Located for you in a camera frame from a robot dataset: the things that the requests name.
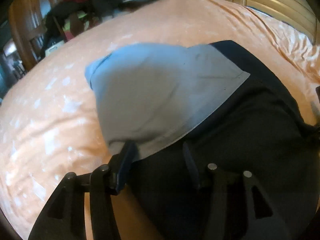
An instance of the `bed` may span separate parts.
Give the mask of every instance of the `bed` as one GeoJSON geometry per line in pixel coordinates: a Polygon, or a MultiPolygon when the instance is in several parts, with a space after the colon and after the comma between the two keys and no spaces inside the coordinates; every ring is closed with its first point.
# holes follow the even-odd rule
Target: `bed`
{"type": "MultiPolygon", "coordinates": [[[[276,74],[313,125],[320,120],[318,25],[305,0],[161,0],[77,36],[34,67],[0,107],[0,208],[7,220],[28,239],[67,172],[92,172],[110,159],[84,78],[93,60],[137,42],[233,40],[276,74]]],[[[130,189],[112,201],[122,239],[162,239],[130,189]]],[[[86,196],[90,240],[89,212],[86,196]]]]}

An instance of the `bed sheet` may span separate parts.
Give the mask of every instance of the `bed sheet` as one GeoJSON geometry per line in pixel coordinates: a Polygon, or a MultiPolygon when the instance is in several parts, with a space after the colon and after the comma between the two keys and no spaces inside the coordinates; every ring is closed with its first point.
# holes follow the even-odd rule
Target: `bed sheet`
{"type": "MultiPolygon", "coordinates": [[[[319,119],[319,46],[269,16],[224,0],[161,0],[103,23],[53,52],[20,80],[0,107],[0,207],[26,240],[69,171],[110,159],[84,69],[137,42],[186,47],[233,40],[259,58],[297,100],[305,122],[319,119]]],[[[161,239],[126,189],[112,199],[122,239],[161,239]]],[[[89,205],[85,205],[88,220],[89,205]]],[[[92,239],[90,223],[86,224],[92,239]]]]}

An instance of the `gray cloth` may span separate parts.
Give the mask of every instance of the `gray cloth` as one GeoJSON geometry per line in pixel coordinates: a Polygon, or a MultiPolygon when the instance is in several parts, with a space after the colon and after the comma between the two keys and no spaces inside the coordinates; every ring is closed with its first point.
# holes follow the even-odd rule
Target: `gray cloth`
{"type": "Polygon", "coordinates": [[[110,153],[119,153],[131,139],[140,160],[193,130],[249,74],[210,45],[143,43],[93,62],[85,76],[110,153]]]}

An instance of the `wooden headboard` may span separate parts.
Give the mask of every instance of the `wooden headboard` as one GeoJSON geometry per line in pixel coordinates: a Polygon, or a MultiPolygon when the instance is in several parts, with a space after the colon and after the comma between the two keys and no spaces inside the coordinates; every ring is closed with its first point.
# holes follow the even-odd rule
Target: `wooden headboard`
{"type": "MultiPolygon", "coordinates": [[[[227,0],[250,6],[287,22],[306,34],[311,42],[320,43],[320,23],[305,0],[227,0]]],[[[57,0],[14,0],[9,9],[13,40],[27,70],[38,62],[42,46],[44,16],[57,0]]]]}

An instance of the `pile of clothes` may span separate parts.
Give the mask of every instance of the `pile of clothes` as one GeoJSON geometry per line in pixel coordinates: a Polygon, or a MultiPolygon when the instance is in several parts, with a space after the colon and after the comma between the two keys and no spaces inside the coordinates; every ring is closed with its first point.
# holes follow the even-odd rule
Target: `pile of clothes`
{"type": "Polygon", "coordinates": [[[40,51],[41,59],[53,44],[79,35],[106,17],[113,18],[119,15],[119,12],[136,9],[153,1],[156,0],[58,0],[58,4],[44,19],[47,31],[40,51]],[[81,14],[84,16],[80,18],[79,12],[84,12],[81,14]],[[68,38],[66,38],[66,28],[63,28],[65,24],[68,26],[68,38]]]}

